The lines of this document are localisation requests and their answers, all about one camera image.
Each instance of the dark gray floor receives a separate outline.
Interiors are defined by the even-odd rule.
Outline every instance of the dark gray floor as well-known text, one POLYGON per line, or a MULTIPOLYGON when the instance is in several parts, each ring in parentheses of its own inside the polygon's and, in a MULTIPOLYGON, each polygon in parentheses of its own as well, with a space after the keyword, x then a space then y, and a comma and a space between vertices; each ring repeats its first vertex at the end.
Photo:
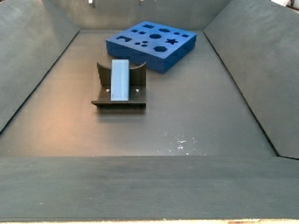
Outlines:
POLYGON ((0 168, 0 221, 299 218, 299 163, 279 157, 1 157, 0 168))
POLYGON ((0 136, 3 157, 271 157, 230 74, 202 32, 167 74, 147 73, 145 111, 97 111, 105 38, 83 31, 0 136))

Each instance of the white rectangular block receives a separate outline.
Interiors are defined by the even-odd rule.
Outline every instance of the white rectangular block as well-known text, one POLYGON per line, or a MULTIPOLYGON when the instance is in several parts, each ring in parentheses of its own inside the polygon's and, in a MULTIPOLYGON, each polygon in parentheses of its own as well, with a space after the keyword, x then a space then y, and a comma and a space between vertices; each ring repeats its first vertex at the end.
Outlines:
POLYGON ((128 60, 112 59, 111 101, 128 101, 129 72, 128 60))

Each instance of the bin floor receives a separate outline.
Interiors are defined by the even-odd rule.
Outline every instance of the bin floor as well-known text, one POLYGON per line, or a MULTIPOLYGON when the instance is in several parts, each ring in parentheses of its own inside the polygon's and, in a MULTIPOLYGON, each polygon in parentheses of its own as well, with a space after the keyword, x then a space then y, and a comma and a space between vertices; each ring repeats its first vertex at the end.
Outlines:
POLYGON ((274 156, 230 73, 202 32, 165 74, 147 71, 147 107, 99 110, 105 39, 81 31, 0 136, 0 156, 274 156))

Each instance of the gray bin wall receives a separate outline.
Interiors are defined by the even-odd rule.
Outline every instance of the gray bin wall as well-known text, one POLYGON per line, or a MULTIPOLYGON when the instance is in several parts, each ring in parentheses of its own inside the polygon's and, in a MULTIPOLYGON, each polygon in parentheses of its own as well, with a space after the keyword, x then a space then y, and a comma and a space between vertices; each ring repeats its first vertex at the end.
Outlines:
POLYGON ((141 21, 203 30, 230 0, 52 0, 81 30, 124 30, 141 21))
POLYGON ((0 3, 0 131, 77 32, 52 2, 0 3))
POLYGON ((299 158, 299 17, 271 1, 232 0, 204 30, 266 134, 299 158))

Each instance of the cutout hole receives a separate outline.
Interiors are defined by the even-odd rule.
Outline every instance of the cutout hole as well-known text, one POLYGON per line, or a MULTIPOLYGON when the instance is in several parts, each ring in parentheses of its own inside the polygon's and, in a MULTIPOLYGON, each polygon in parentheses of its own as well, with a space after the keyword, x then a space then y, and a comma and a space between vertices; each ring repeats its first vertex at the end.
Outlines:
POLYGON ((153 48, 159 53, 164 53, 168 49, 164 46, 156 46, 153 48))
POLYGON ((128 42, 128 41, 132 40, 131 38, 128 38, 128 37, 125 37, 125 36, 120 36, 120 37, 117 37, 116 39, 123 39, 125 42, 128 42))
POLYGON ((179 41, 176 41, 175 38, 168 38, 167 41, 165 41, 165 43, 173 45, 173 44, 179 43, 179 41))
POLYGON ((159 29, 160 32, 169 32, 167 29, 159 29))
POLYGON ((148 29, 152 29, 152 28, 155 28, 152 25, 149 25, 149 24, 145 24, 144 25, 144 28, 148 28, 148 29))
POLYGON ((151 39, 159 39, 161 37, 161 35, 159 35, 159 34, 152 34, 152 35, 149 35, 149 38, 151 39))

